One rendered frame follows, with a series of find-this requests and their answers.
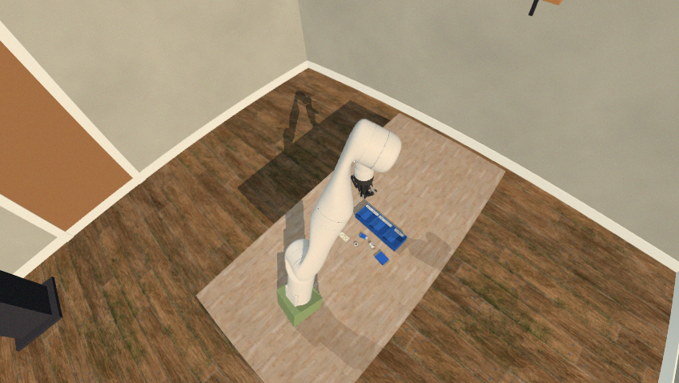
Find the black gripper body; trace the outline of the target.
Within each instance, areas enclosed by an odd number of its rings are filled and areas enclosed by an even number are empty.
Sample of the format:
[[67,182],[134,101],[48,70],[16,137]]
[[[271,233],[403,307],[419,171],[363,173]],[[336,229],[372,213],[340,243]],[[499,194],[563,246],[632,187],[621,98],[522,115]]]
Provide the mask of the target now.
[[[374,176],[373,176],[373,177],[374,177]],[[354,176],[354,180],[355,180],[355,182],[356,182],[357,184],[360,185],[360,187],[366,185],[366,186],[365,186],[365,190],[369,190],[369,189],[371,189],[370,186],[373,187],[373,185],[372,185],[373,177],[372,177],[370,180],[361,181],[361,180],[358,180],[358,179]]]

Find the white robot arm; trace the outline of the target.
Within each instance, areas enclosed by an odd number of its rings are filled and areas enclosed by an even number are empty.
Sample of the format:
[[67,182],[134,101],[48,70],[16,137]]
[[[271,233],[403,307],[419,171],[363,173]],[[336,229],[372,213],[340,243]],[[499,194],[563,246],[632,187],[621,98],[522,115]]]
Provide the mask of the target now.
[[400,150],[400,138],[380,125],[361,119],[354,126],[335,170],[312,211],[310,239],[292,242],[285,252],[286,297],[295,307],[311,299],[314,275],[322,268],[336,238],[352,216],[352,162],[355,161],[354,176],[367,181],[374,176],[374,171],[388,171],[396,162]]

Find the blue rectangular block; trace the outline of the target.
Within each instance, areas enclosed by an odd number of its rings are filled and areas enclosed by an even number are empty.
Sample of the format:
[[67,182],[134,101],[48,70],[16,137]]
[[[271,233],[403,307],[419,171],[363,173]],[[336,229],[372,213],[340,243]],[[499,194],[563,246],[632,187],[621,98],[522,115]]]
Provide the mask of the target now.
[[389,259],[382,253],[379,252],[375,258],[382,264],[384,265]]

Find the blue three-compartment bin rack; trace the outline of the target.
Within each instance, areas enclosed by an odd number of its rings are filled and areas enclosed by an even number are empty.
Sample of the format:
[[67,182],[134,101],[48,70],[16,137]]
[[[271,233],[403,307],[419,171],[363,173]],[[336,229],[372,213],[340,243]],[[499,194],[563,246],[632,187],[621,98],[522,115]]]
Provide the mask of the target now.
[[392,251],[395,251],[407,239],[405,234],[369,204],[366,204],[356,213],[356,219],[381,239]]

